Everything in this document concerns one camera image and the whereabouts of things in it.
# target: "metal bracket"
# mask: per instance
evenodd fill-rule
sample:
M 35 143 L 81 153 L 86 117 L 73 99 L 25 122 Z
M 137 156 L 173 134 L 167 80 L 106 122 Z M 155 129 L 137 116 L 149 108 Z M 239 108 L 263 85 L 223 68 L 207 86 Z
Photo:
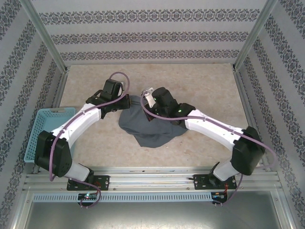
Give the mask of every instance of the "metal bracket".
M 194 181 L 195 190 L 225 190 L 225 184 L 228 185 L 228 189 L 236 189 L 236 180 L 235 176 L 228 178 L 226 181 L 222 182 L 219 186 L 214 187 L 209 182 L 208 174 L 195 174 L 193 178 L 189 178 L 189 180 Z
M 93 184 L 99 187 L 101 191 L 108 191 L 109 188 L 110 176 L 94 176 Z M 81 183 L 75 182 L 73 180 L 68 181 L 67 184 L 68 191 L 92 191 L 96 190 L 95 188 L 83 185 Z

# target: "wall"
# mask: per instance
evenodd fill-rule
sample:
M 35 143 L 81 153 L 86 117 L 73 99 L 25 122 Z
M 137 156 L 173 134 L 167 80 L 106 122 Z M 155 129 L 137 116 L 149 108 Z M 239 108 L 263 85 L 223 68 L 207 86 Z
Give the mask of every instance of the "wall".
M 265 0 L 34 0 L 66 65 L 234 63 Z
M 277 152 L 298 228 L 305 228 L 304 3 L 278 1 L 240 69 L 259 133 Z
M 0 229 L 10 224 L 37 111 L 53 104 L 60 70 L 18 0 L 0 0 Z

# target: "speckled tabletop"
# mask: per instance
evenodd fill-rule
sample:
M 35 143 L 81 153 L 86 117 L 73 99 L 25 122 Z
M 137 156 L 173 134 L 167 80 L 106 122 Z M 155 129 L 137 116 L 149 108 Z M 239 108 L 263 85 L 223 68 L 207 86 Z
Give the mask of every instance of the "speckled tabletop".
M 189 103 L 224 123 L 247 127 L 230 64 L 73 65 L 61 106 L 79 110 L 116 71 L 129 76 L 131 95 L 140 95 L 147 87 L 164 86 L 179 103 Z M 126 82 L 121 75 L 114 79 Z M 120 114 L 109 113 L 84 132 L 75 143 L 76 162 L 99 167 L 210 167 L 231 156 L 224 146 L 195 131 L 159 148 L 140 147 L 132 135 L 120 129 Z

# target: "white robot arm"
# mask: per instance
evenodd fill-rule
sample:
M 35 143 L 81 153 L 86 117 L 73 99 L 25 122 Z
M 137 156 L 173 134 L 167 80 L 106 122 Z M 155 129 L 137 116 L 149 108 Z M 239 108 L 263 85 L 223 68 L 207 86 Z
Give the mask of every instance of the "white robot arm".
M 210 182 L 213 185 L 226 181 L 229 177 L 239 173 L 251 175 L 264 154 L 263 147 L 237 134 L 233 134 L 232 131 L 228 131 L 221 126 L 261 142 L 257 131 L 252 127 L 247 127 L 246 129 L 233 127 L 208 117 L 189 104 L 178 104 L 164 87 L 156 90 L 153 88 L 146 89 L 144 96 L 148 102 L 144 106 L 147 111 L 165 118 L 192 117 L 185 120 L 172 121 L 172 124 L 204 134 L 221 143 L 232 152 L 231 159 L 223 163 L 217 163 L 211 170 Z M 147 112 L 146 115 L 149 121 L 154 119 Z
M 49 171 L 51 146 L 54 139 L 60 135 L 53 151 L 52 173 L 58 177 L 65 176 L 91 184 L 94 172 L 81 164 L 75 163 L 72 160 L 70 149 L 85 130 L 93 123 L 103 119 L 108 112 L 128 109 L 130 107 L 128 94 L 113 104 L 99 108 L 95 107 L 113 101 L 119 98 L 121 94 L 122 83 L 108 79 L 103 90 L 97 91 L 93 96 L 88 98 L 81 110 L 65 124 L 51 132 L 42 131 L 37 140 L 35 164 Z

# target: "blue plastic basket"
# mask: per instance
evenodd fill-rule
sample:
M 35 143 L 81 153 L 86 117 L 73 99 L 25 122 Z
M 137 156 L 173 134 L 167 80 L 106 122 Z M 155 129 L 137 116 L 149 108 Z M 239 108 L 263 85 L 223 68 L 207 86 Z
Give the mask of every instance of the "blue plastic basket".
M 74 107 L 40 109 L 37 112 L 34 126 L 30 134 L 30 139 L 27 146 L 27 150 L 25 152 L 24 161 L 34 163 L 38 135 L 43 130 L 50 132 L 56 129 L 57 127 L 60 127 L 74 115 Z

